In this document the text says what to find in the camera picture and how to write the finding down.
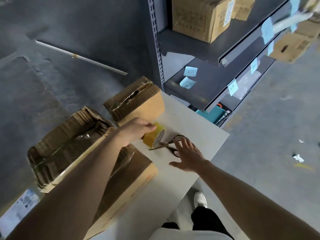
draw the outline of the person's right arm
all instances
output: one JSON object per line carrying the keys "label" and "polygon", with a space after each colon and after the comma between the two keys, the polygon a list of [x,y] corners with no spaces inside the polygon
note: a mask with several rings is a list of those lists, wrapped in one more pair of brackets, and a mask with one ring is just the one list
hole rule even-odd
{"label": "person's right arm", "polygon": [[170,165],[197,173],[217,195],[228,213],[251,240],[320,239],[307,223],[255,188],[203,158],[188,138],[175,141],[181,162]]}

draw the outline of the scissors blade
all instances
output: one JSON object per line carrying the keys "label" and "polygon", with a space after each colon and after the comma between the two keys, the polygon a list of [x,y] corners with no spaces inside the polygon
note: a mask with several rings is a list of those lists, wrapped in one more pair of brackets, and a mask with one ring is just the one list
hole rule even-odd
{"label": "scissors blade", "polygon": [[169,145],[168,143],[160,142],[159,145],[155,146],[154,148],[150,148],[149,151],[153,151],[153,150],[160,149],[160,148],[165,148],[168,145]]}

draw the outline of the forearm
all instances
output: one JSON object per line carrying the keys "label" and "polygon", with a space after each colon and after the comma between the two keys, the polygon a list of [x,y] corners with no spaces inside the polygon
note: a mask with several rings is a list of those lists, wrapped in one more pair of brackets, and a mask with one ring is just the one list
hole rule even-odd
{"label": "forearm", "polygon": [[122,145],[113,134],[72,170],[7,238],[83,240]]}
{"label": "forearm", "polygon": [[197,173],[251,240],[320,239],[304,221],[209,161]]}

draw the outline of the shoe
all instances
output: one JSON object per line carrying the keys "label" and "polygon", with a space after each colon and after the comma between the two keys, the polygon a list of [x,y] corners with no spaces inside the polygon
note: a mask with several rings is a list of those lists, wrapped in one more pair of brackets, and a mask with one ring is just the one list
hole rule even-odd
{"label": "shoe", "polygon": [[205,195],[201,192],[195,193],[193,202],[194,202],[194,208],[197,208],[198,206],[203,206],[205,208],[208,208]]}

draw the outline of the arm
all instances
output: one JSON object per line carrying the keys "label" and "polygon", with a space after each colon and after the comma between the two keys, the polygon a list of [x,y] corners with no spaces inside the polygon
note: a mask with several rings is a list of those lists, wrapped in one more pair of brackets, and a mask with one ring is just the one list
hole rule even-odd
{"label": "arm", "polygon": [[20,222],[7,240],[83,240],[122,147],[156,128],[135,118],[114,130]]}
{"label": "arm", "polygon": [[197,173],[251,240],[320,239],[320,234],[307,223],[205,160],[188,138],[182,138],[181,144],[175,142],[181,162],[171,162],[170,165]]}

